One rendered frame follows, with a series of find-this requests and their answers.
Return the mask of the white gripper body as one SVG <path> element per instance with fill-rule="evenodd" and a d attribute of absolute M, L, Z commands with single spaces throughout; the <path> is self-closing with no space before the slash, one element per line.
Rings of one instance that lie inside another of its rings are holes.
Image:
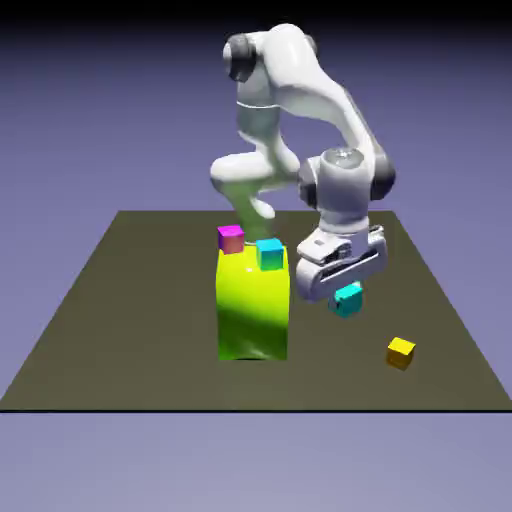
<path fill-rule="evenodd" d="M 355 282 L 382 272 L 388 263 L 383 234 L 311 234 L 297 247 L 299 296 L 318 302 Z"/>

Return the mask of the small cyan cube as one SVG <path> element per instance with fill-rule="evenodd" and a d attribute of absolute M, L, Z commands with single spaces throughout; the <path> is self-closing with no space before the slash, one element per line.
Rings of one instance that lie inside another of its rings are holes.
<path fill-rule="evenodd" d="M 363 288 L 359 281 L 353 282 L 343 288 L 338 289 L 332 297 L 329 298 L 328 308 L 338 316 L 347 318 L 362 308 Z"/>
<path fill-rule="evenodd" d="M 261 271 L 274 271 L 283 267 L 284 246 L 278 238 L 256 241 L 257 263 Z"/>

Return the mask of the small yellow cube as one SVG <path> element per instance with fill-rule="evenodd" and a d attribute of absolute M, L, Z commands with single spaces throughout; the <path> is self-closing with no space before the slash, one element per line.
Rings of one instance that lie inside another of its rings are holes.
<path fill-rule="evenodd" d="M 405 370 L 412 362 L 416 344 L 408 340 L 394 337 L 386 352 L 386 362 L 400 370 Z"/>

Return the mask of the small magenta cube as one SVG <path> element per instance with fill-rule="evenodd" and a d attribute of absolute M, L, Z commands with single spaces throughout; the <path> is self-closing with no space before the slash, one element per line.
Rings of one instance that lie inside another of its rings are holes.
<path fill-rule="evenodd" d="M 241 253 L 245 245 L 245 233 L 240 225 L 217 227 L 218 248 L 225 254 Z"/>

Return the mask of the large yellow-green box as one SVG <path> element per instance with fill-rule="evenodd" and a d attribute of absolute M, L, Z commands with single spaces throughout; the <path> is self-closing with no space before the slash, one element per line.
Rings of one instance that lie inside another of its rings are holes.
<path fill-rule="evenodd" d="M 290 272 L 287 248 L 283 267 L 261 271 L 256 243 L 241 253 L 218 253 L 216 311 L 221 360 L 283 361 L 288 352 Z"/>

